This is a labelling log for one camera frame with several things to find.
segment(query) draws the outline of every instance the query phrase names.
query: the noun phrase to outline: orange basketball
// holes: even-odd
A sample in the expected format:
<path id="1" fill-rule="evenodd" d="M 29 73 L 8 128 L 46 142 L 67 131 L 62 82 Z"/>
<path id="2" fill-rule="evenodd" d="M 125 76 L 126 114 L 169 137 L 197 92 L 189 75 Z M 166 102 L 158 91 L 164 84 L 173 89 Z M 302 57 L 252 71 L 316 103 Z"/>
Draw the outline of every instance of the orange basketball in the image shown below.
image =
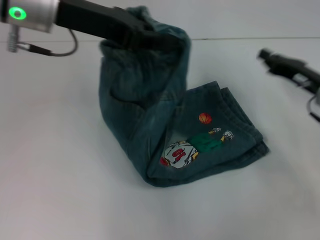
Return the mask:
<path id="1" fill-rule="evenodd" d="M 204 112 L 199 115 L 199 120 L 202 124 L 209 124 L 212 121 L 212 117 Z"/>

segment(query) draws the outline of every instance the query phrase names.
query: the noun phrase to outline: black cable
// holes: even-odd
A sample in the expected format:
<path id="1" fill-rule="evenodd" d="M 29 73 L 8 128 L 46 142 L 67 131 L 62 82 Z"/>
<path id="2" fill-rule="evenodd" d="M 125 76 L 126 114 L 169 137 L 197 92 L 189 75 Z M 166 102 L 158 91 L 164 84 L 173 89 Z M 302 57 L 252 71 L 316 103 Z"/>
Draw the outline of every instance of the black cable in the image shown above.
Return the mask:
<path id="1" fill-rule="evenodd" d="M 25 50 L 25 51 L 28 51 L 28 52 L 31 52 L 31 53 L 42 54 L 42 55 L 52 56 L 52 57 L 70 56 L 70 55 L 74 54 L 77 51 L 79 44 L 78 44 L 78 40 L 77 40 L 77 37 L 76 37 L 75 33 L 71 29 L 68 29 L 68 30 L 69 30 L 72 38 L 73 38 L 73 41 L 74 41 L 74 47 L 69 52 L 66 52 L 66 53 L 52 53 L 51 50 L 48 50 L 48 49 L 45 49 L 45 48 L 42 48 L 42 47 L 39 47 L 39 46 L 36 46 L 36 45 L 33 45 L 33 44 L 29 44 L 29 43 L 26 43 L 26 42 L 22 42 L 22 41 L 18 43 L 18 44 L 20 44 L 20 45 L 18 45 L 18 48 L 22 49 L 22 50 Z"/>
<path id="2" fill-rule="evenodd" d="M 320 123 L 320 116 L 315 114 L 311 109 L 311 103 L 317 96 L 314 95 L 312 98 L 309 99 L 309 101 L 306 103 L 306 109 L 311 117 L 313 117 L 315 120 L 317 120 Z"/>

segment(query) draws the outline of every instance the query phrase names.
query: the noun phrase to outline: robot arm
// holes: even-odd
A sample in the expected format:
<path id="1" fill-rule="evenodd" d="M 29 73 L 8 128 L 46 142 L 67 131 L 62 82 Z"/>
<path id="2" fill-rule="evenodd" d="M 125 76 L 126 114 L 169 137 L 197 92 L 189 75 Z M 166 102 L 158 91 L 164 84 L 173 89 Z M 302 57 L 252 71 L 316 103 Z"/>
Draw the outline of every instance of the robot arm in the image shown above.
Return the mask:
<path id="1" fill-rule="evenodd" d="M 19 27 L 48 33 L 53 24 L 113 40 L 125 49 L 170 51 L 180 45 L 177 37 L 155 32 L 124 9 L 85 0 L 0 0 L 0 14 L 1 22 L 12 25 L 8 43 L 11 52 L 17 51 Z M 50 55 L 36 48 L 38 52 L 34 52 Z"/>

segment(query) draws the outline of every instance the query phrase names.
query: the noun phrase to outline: blue denim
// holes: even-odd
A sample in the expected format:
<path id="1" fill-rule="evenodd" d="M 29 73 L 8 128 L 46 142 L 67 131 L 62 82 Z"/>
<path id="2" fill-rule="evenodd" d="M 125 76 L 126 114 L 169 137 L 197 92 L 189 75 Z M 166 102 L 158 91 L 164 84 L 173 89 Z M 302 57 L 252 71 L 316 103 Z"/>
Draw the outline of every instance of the blue denim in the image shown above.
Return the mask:
<path id="1" fill-rule="evenodd" d="M 102 117 L 142 178 L 157 187 L 181 185 L 266 155 L 263 136 L 227 88 L 211 82 L 186 90 L 186 32 L 153 20 L 144 6 L 128 11 L 181 39 L 171 52 L 100 44 Z"/>

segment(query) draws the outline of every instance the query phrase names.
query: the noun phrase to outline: white wall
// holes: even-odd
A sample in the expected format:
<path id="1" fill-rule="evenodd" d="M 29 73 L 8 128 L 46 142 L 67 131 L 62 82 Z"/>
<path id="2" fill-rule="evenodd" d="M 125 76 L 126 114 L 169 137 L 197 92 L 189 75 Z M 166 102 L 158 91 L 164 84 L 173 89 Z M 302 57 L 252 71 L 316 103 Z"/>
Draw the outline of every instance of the white wall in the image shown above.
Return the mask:
<path id="1" fill-rule="evenodd" d="M 146 4 L 156 19 L 194 39 L 319 37 L 319 2 L 288 3 L 104 5 Z M 3 42 L 5 28 L 0 26 L 0 239 L 319 239 L 320 125 L 306 112 L 311 96 L 265 74 L 256 54 L 269 47 L 320 70 L 320 39 L 194 40 L 189 88 L 215 80 L 229 87 L 272 152 L 246 168 L 161 189 L 142 181 L 101 119 L 97 38 L 78 34 L 80 48 L 71 57 L 12 54 Z M 21 35 L 56 52 L 72 47 L 65 29 L 53 33 Z"/>

